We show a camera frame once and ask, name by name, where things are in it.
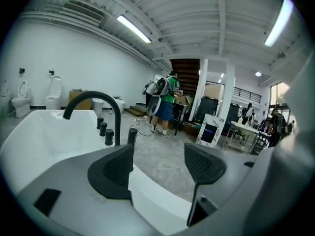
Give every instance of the ceiling light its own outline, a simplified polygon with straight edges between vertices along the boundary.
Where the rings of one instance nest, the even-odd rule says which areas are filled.
[[[135,26],[132,22],[130,22],[127,18],[123,15],[120,15],[117,20],[127,26],[130,30],[132,30],[135,34],[137,34],[144,42],[147,44],[151,43],[151,40],[142,33],[141,30],[137,26]]]
[[[283,0],[278,18],[277,18],[274,26],[272,27],[272,30],[269,33],[269,36],[267,37],[267,39],[265,41],[266,46],[270,47],[276,42],[277,38],[279,37],[279,35],[283,31],[285,25],[287,24],[287,22],[290,18],[290,15],[292,13],[292,10],[293,10],[292,1],[291,0]]]

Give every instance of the white table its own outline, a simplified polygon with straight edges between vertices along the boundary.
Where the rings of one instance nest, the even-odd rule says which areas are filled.
[[[233,130],[233,133],[231,135],[230,140],[227,141],[228,135],[229,135],[231,130]],[[246,127],[245,125],[238,124],[237,122],[231,121],[230,129],[229,129],[229,131],[228,131],[228,133],[226,135],[226,138],[225,138],[222,146],[224,146],[224,144],[227,143],[225,149],[227,149],[229,146],[231,146],[231,147],[234,147],[234,148],[237,148],[239,150],[243,150],[243,151],[249,153],[249,150],[247,148],[245,148],[244,146],[237,146],[236,144],[231,144],[231,140],[232,140],[236,130],[240,130],[243,134],[248,135],[248,137],[251,134],[256,134],[256,136],[257,136],[257,134],[259,134],[259,131],[257,129],[254,129],[254,128],[251,128],[251,127]]]

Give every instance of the staircase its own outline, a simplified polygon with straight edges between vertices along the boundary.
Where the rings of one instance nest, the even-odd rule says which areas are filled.
[[[141,117],[141,116],[147,115],[147,111],[138,106],[131,106],[130,108],[125,108],[124,110],[135,117]]]
[[[196,95],[199,81],[199,64],[198,59],[172,59],[173,70],[178,74],[180,89],[184,94]]]

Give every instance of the ceiling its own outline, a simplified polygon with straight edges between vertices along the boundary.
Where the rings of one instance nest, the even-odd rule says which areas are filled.
[[[171,69],[170,59],[210,59],[209,64],[228,60],[236,70],[260,71],[265,80],[289,84],[312,43],[294,9],[276,43],[264,45],[281,4],[282,0],[32,0],[21,19],[97,37],[163,71]],[[117,21],[120,15],[152,42],[144,43]],[[281,52],[284,58],[278,57]]]

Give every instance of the white column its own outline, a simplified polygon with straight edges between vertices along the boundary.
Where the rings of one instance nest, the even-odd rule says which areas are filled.
[[[193,105],[191,108],[189,121],[192,121],[192,119],[194,118],[196,111],[198,109],[198,106],[200,104],[200,100],[203,97],[203,94],[205,92],[207,72],[208,72],[208,60],[204,59],[200,65],[200,76],[199,76],[199,81],[198,81],[198,87],[197,87],[195,99],[193,101]]]
[[[221,107],[219,110],[218,117],[222,118],[224,120],[224,123],[226,121],[226,117],[228,114],[228,111],[230,109],[230,104],[232,100],[232,93],[233,93],[233,87],[234,87],[234,77],[235,77],[235,65],[227,62],[226,66],[226,82],[225,82],[225,88],[224,88],[224,95],[221,102]]]

